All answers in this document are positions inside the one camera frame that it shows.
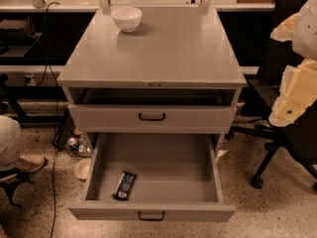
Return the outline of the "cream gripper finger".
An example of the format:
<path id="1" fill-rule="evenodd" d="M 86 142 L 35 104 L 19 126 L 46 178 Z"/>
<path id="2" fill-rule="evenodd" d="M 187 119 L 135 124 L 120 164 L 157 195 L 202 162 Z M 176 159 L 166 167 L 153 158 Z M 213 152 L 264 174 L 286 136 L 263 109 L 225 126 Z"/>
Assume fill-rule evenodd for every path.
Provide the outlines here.
<path id="1" fill-rule="evenodd" d="M 289 16 L 272 30 L 272 32 L 270 33 L 270 37 L 278 42 L 291 41 L 293 37 L 294 24 L 297 17 L 297 13 Z"/>

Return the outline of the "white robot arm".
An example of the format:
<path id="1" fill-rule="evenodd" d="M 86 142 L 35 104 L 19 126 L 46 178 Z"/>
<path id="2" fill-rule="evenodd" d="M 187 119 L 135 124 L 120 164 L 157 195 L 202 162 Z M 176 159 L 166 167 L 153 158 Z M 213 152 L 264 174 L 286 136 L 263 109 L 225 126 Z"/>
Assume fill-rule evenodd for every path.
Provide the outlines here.
<path id="1" fill-rule="evenodd" d="M 293 124 L 317 100 L 317 0 L 308 0 L 270 34 L 278 42 L 291 41 L 292 50 L 303 57 L 297 67 L 287 65 L 279 96 L 268 121 L 276 127 Z"/>

